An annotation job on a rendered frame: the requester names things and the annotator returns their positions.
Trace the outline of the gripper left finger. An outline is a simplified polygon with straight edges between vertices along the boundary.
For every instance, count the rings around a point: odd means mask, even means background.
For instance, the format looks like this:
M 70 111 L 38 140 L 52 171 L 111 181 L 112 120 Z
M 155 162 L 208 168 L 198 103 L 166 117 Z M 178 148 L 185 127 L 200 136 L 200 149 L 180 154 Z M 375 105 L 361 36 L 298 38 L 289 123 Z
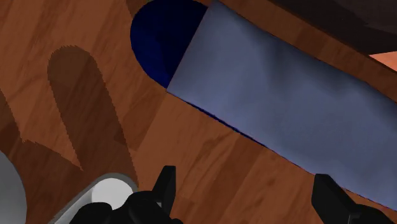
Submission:
M 120 207 L 109 202 L 91 202 L 81 206 L 69 224 L 183 224 L 170 213 L 176 197 L 176 167 L 162 168 L 151 190 L 124 196 Z

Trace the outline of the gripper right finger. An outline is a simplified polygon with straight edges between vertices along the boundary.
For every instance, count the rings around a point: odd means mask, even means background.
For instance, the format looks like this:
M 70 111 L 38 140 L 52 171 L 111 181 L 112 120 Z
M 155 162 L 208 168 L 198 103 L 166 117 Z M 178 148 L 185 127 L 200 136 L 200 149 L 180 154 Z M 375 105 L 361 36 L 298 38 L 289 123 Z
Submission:
M 311 204 L 324 224 L 395 224 L 379 209 L 355 203 L 328 174 L 315 174 Z

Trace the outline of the grey cup with white inside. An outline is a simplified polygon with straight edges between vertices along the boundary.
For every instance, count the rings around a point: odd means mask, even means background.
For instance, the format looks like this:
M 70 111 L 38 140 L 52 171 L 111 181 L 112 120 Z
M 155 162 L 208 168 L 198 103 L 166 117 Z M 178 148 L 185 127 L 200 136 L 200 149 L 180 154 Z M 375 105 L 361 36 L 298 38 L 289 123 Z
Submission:
M 104 174 L 69 201 L 48 224 L 69 224 L 78 210 L 91 202 L 106 202 L 117 209 L 137 191 L 137 185 L 128 176 L 115 172 Z

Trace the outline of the grey-blue cylinder with dark-blue end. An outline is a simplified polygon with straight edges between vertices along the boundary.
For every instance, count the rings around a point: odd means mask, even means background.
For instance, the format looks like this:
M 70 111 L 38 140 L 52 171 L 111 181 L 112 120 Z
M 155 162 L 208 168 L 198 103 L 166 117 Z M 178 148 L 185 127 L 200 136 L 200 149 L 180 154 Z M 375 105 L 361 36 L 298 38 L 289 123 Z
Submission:
M 397 210 L 397 103 L 219 1 L 152 0 L 130 42 L 167 91 L 311 173 Z

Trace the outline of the white round object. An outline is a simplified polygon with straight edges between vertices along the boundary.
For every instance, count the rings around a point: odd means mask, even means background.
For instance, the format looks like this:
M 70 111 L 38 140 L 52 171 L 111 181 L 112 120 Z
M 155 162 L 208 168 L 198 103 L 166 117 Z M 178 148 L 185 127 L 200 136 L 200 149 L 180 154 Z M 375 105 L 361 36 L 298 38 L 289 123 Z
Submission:
M 0 224 L 25 224 L 27 203 L 20 176 L 0 151 Z

